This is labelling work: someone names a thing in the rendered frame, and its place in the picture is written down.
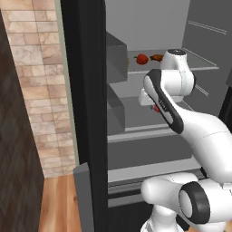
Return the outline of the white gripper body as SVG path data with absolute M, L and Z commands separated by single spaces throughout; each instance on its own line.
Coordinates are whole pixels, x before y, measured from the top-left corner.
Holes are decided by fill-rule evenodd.
M 139 103 L 141 106 L 151 106 L 155 105 L 155 102 L 151 99 L 151 97 L 145 92 L 144 89 L 140 91 Z

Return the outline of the grey fridge shelf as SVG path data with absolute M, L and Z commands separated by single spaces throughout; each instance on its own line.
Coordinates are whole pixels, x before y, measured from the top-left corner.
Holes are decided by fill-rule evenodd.
M 206 71 L 206 70 L 216 70 L 218 66 L 205 58 L 196 55 L 188 49 L 184 49 L 187 54 L 188 67 L 191 71 Z M 129 58 L 129 66 L 128 66 L 128 74 L 133 73 L 147 73 L 151 69 L 159 69 L 160 63 L 156 61 L 149 60 L 146 64 L 137 64 L 135 56 L 143 53 L 148 58 L 150 58 L 153 54 L 164 54 L 165 50 L 147 50 L 147 51 L 128 51 Z
M 136 97 L 123 98 L 122 103 L 125 109 L 124 131 L 109 135 L 109 143 L 175 135 L 159 112 L 150 106 L 141 106 Z

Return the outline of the grey door bin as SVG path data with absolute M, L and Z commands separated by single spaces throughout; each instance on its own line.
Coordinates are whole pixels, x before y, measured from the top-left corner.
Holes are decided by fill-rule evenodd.
M 112 87 L 107 85 L 107 131 L 109 135 L 125 130 L 125 110 L 120 98 Z
M 127 80 L 127 45 L 106 33 L 107 83 Z

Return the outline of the grey fridge drawer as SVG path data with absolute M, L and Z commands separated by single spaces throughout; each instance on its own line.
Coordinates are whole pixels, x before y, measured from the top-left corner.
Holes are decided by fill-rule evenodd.
M 108 144 L 108 170 L 190 159 L 191 147 L 180 136 Z

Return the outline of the black fridge door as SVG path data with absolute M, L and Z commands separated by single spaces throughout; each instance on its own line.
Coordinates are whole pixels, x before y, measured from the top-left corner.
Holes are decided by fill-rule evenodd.
M 90 173 L 94 232 L 108 232 L 104 0 L 61 0 L 79 162 Z

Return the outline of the open grey fridge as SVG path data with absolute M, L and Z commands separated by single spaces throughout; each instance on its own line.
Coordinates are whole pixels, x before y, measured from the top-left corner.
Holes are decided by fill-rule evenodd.
M 106 29 L 128 51 L 188 49 L 216 64 L 216 70 L 192 71 L 197 85 L 179 106 L 221 116 L 232 69 L 232 0 L 106 0 Z M 111 84 L 121 102 L 123 98 L 139 99 L 144 74 L 128 74 L 125 82 Z M 121 185 L 198 168 L 192 155 L 190 159 L 112 169 L 109 182 Z

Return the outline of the dark wood cabinet panel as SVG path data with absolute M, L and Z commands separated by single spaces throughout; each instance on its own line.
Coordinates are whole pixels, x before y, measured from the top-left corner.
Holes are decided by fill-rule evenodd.
M 0 12 L 0 232 L 38 232 L 44 174 Z

